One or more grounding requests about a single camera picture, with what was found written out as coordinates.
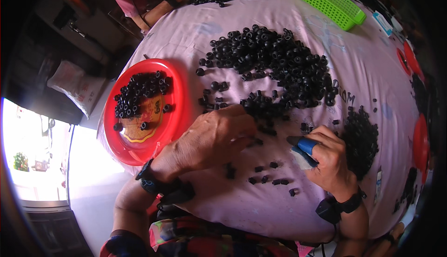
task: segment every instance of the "black wristband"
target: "black wristband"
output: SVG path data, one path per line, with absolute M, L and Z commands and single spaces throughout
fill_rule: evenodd
M 390 233 L 386 234 L 383 238 L 388 240 L 391 243 L 391 245 L 394 245 L 394 243 L 396 243 L 396 240 Z
M 158 181 L 150 172 L 150 166 L 153 159 L 149 160 L 144 164 L 141 171 L 135 177 L 135 180 L 140 180 L 141 187 L 147 192 L 151 194 L 159 194 L 163 195 L 169 194 L 180 187 L 181 181 L 179 178 L 176 178 L 171 183 L 164 183 Z
M 336 210 L 339 213 L 342 213 L 342 212 L 351 213 L 360 206 L 360 204 L 362 202 L 362 198 L 366 198 L 366 194 L 359 187 L 357 193 L 352 195 L 352 197 L 349 198 L 349 200 L 347 200 L 346 202 L 343 202 L 343 203 L 337 202 L 335 205 Z
M 169 3 L 169 5 L 171 5 L 174 9 L 179 8 L 180 7 L 180 3 L 177 2 L 177 0 L 165 0 L 167 3 Z

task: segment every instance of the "left hand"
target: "left hand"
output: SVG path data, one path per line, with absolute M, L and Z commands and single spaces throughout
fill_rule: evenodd
M 223 165 L 252 142 L 256 124 L 241 105 L 200 115 L 176 141 L 167 145 L 151 164 L 154 176 L 169 182 L 196 170 Z

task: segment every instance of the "right hand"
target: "right hand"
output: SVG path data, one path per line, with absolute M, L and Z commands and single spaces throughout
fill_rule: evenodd
M 357 193 L 357 178 L 346 164 L 345 142 L 321 125 L 305 136 L 318 142 L 312 149 L 312 157 L 319 164 L 304 170 L 308 179 L 343 203 Z
M 237 104 L 199 115 L 183 135 L 163 148 L 151 164 L 158 180 L 223 165 L 253 142 L 256 124 Z

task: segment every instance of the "red plastic plate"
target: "red plastic plate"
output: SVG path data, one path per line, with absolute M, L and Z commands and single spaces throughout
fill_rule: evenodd
M 411 76 L 411 70 L 408 67 L 407 59 L 399 48 L 397 48 L 397 57 L 399 58 L 400 64 L 402 64 L 402 68 L 404 69 L 405 73 Z
M 405 53 L 405 58 L 407 59 L 408 65 L 410 66 L 411 70 L 416 75 L 418 75 L 422 81 L 425 81 L 424 74 L 422 73 L 421 67 L 419 66 L 419 63 L 416 60 L 416 56 L 414 55 L 413 51 L 411 50 L 411 47 L 408 44 L 408 42 L 404 43 L 404 53 Z
M 141 115 L 133 119 L 115 118 L 116 102 L 113 97 L 120 94 L 120 88 L 127 86 L 132 75 L 151 73 L 160 70 L 166 76 L 172 77 L 173 85 L 166 95 L 159 94 L 153 98 L 143 98 Z M 157 155 L 171 141 L 178 139 L 185 125 L 189 126 L 187 117 L 190 107 L 187 107 L 186 88 L 175 67 L 163 59 L 146 59 L 126 70 L 116 81 L 104 109 L 104 131 L 110 149 L 115 156 L 127 165 L 141 166 Z M 171 112 L 162 113 L 165 104 L 171 104 Z M 142 122 L 149 122 L 150 130 L 140 130 Z M 121 132 L 114 131 L 115 123 L 123 123 Z
M 422 172 L 422 184 L 425 183 L 428 170 L 430 145 L 427 137 L 427 122 L 423 114 L 419 115 L 413 133 L 413 158 L 416 167 Z

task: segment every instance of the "pink tablecloth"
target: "pink tablecloth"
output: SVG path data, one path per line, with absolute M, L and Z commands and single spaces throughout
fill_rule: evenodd
M 214 68 L 203 77 L 194 74 L 198 59 L 211 50 L 210 40 L 226 36 L 229 31 L 242 31 L 255 23 L 278 32 L 284 27 L 290 29 L 295 39 L 304 42 L 312 53 L 327 56 L 332 79 L 337 79 L 340 84 L 335 106 L 323 104 L 311 109 L 294 109 L 291 121 L 275 123 L 277 137 L 259 134 L 264 146 L 245 149 L 233 161 L 237 168 L 235 180 L 225 178 L 223 167 L 182 176 L 193 183 L 197 193 L 192 201 L 182 204 L 182 208 L 205 220 L 269 237 L 301 241 L 329 239 L 333 233 L 332 225 L 315 213 L 325 192 L 308 181 L 293 163 L 285 137 L 300 135 L 303 121 L 315 127 L 325 124 L 342 133 L 348 106 L 353 105 L 358 110 L 364 105 L 371 122 L 379 126 L 380 149 L 369 173 L 360 183 L 368 195 L 365 203 L 370 217 L 369 236 L 379 237 L 399 221 L 404 208 L 393 214 L 394 203 L 400 198 L 413 162 L 412 138 L 418 112 L 410 94 L 409 77 L 396 56 L 396 48 L 402 48 L 402 45 L 393 36 L 384 37 L 373 22 L 371 12 L 361 4 L 359 6 L 367 14 L 367 19 L 349 32 L 341 30 L 301 0 L 234 0 L 225 8 L 219 8 L 215 3 L 190 5 L 157 22 L 124 70 L 144 60 L 143 54 L 175 61 L 182 66 L 182 71 L 187 72 L 187 83 L 195 99 L 202 96 L 202 89 L 209 88 L 212 81 L 229 82 L 229 90 L 219 95 L 229 104 L 239 103 L 241 98 L 256 90 L 265 90 L 267 95 L 271 95 L 273 89 L 280 91 L 276 81 L 268 77 L 243 82 L 233 70 Z M 197 106 L 196 115 L 199 114 L 201 109 Z M 340 124 L 332 125 L 333 120 L 340 120 Z M 98 140 L 115 158 L 105 140 L 102 119 L 98 126 Z M 254 173 L 254 167 L 268 166 L 271 161 L 278 161 L 280 167 Z M 139 170 L 139 167 L 121 164 L 132 174 Z M 382 192 L 374 206 L 376 174 L 380 166 Z M 252 176 L 260 180 L 262 175 L 287 178 L 291 183 L 273 186 L 271 183 L 252 185 L 247 181 Z M 298 188 L 299 195 L 291 197 L 288 193 L 291 188 Z

